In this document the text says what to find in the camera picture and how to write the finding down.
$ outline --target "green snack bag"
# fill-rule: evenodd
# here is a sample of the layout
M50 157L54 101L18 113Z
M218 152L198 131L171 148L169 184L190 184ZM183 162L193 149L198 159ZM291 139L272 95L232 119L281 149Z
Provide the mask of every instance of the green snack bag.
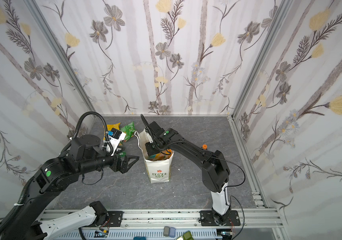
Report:
M132 136L134 136L134 132L136 131L134 127L134 122L131 122L130 124L127 124L126 126L122 127L120 131L126 134L126 137L123 141L127 142Z

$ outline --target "green block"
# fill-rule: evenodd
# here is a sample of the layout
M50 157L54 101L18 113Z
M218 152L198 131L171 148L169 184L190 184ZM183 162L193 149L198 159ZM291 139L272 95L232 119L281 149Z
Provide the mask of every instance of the green block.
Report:
M183 239L184 240L193 240L192 234L190 231L186 232L185 234L183 234Z

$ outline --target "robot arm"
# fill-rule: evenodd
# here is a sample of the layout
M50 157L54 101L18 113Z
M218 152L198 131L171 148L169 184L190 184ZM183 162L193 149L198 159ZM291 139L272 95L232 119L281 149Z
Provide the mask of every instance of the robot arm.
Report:
M84 118L83 116L89 113L82 115L78 122L79 126ZM112 129L111 132L111 136L106 135L106 137L120 139L121 131ZM81 137L75 135L70 143L59 157L46 161L34 176L27 181L18 203L0 222L0 240L51 239L51 234L56 236L59 232L62 232L61 226L55 226L55 230L53 224L37 222L36 219L55 197L70 184L77 182L82 174L103 171L106 167L110 167L114 172L126 173L139 160L138 156L130 155L126 155L124 159L121 159L116 154L116 146L113 146L109 141L105 143L105 147L108 144L107 147L110 147L110 152L102 151L99 148L100 138L90 134ZM82 226L88 225L88 223L101 225L108 218L108 213L100 202L90 204L87 209L87 214L81 214L85 218L84 221L77 222L82 218L74 219L76 223L70 225L72 229L77 224L82 224ZM93 214L91 220L89 220L89 214Z
M223 154L198 147L187 141L176 130L168 128L164 130L156 122L148 124L143 115L142 121L146 126L152 142L146 143L148 155L166 152L171 149L181 153L183 156L195 163L202 169L202 182L211 191L212 211L216 222L221 225L226 222L231 212L228 196L225 191L228 185L230 169Z

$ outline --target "black mounting plate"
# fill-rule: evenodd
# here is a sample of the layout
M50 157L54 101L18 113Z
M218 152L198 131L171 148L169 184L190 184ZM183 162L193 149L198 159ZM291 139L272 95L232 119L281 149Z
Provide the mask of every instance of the black mounting plate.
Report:
M123 211L108 211L110 220L108 221L108 227L120 227L122 222ZM97 227L95 224L91 224L87 227Z
M231 210L226 220L226 223L223 226L231 226L230 219L232 223L234 224L234 226L240 226L240 219L239 219L238 211ZM199 221L202 224L202 227L218 226L213 218L212 211L200 211Z

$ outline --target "small block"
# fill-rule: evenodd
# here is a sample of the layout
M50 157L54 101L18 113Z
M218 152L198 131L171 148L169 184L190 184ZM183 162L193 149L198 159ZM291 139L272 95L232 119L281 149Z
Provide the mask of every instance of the small block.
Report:
M169 237L175 237L175 235L176 235L176 228L170 227Z
M170 234L170 227L164 227L163 236L168 237Z
M187 231L185 234L183 234L183 239L184 240L193 240L191 232Z

